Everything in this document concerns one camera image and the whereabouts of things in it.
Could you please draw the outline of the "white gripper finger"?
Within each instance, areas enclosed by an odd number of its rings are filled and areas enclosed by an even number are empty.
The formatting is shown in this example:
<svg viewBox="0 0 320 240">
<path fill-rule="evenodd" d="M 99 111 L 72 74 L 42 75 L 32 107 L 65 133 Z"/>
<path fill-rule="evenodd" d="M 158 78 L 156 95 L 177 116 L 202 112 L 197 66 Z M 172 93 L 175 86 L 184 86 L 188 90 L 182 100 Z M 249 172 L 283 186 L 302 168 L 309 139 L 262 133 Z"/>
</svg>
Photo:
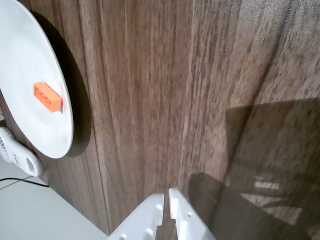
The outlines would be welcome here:
<svg viewBox="0 0 320 240">
<path fill-rule="evenodd" d="M 177 188 L 170 188 L 170 218 L 175 220 L 178 240 L 215 240 L 209 228 Z"/>
<path fill-rule="evenodd" d="M 157 227 L 163 223 L 165 196 L 155 193 L 147 197 L 110 234 L 109 240 L 154 240 Z"/>
</svg>

